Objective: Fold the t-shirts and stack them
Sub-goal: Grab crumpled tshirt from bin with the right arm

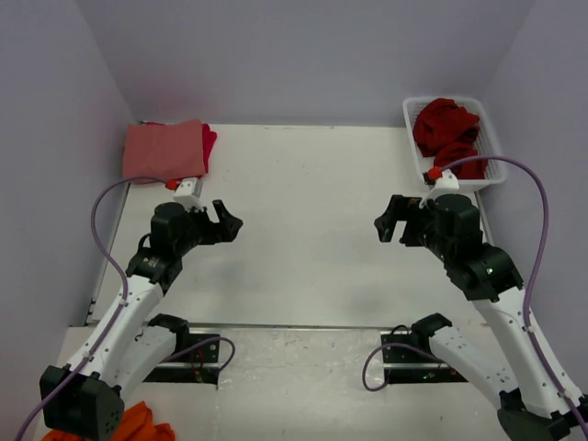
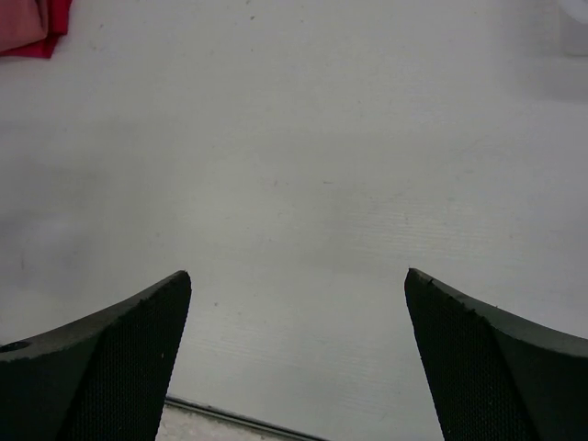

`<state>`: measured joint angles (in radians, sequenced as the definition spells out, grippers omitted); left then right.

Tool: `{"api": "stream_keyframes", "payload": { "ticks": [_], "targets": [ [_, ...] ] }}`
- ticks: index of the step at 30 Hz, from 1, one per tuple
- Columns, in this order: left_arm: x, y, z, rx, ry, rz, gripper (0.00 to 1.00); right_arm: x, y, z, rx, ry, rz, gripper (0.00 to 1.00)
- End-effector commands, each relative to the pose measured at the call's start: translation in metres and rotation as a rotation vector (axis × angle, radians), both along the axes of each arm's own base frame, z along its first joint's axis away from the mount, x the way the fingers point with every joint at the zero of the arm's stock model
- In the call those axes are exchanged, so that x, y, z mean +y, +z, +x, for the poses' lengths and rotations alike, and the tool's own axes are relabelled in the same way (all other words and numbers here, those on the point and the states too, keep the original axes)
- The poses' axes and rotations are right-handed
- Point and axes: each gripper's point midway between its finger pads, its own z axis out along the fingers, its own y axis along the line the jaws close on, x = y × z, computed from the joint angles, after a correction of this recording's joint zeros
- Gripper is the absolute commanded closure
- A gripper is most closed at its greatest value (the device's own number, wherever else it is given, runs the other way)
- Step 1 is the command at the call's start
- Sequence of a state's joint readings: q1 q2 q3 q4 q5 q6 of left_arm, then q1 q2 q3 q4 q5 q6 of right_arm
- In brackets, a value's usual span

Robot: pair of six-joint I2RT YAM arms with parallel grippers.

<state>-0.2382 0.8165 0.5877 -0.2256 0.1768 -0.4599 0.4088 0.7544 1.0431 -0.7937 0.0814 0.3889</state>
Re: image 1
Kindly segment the dark red t shirt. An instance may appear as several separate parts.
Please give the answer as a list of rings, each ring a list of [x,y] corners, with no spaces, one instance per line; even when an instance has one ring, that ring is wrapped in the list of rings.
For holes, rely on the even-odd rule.
[[[437,98],[419,113],[413,138],[424,158],[442,168],[455,161],[478,156],[474,147],[480,133],[480,117],[453,99]]]

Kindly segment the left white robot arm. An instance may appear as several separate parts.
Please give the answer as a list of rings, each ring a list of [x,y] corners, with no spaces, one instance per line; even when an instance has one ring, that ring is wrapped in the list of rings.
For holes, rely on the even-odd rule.
[[[164,361],[189,354],[187,323],[175,316],[147,317],[183,269],[182,259],[199,245],[234,241],[243,221],[213,201],[218,219],[177,202],[157,206],[122,286],[84,344],[61,367],[40,378],[46,426],[89,440],[109,440],[134,390]]]

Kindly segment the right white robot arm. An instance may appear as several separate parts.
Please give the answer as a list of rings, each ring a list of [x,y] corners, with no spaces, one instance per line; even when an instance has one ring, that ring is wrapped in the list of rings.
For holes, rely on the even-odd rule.
[[[400,242],[423,247],[443,263],[450,282],[489,325],[508,364],[495,363],[440,313],[414,322],[407,343],[396,346],[456,370],[492,404],[512,440],[563,440],[585,423],[586,394],[558,362],[544,367],[553,354],[538,356],[533,346],[544,336],[524,309],[523,279],[509,254],[484,240],[480,212],[470,199],[394,195],[374,221],[379,240],[390,242],[400,221]]]

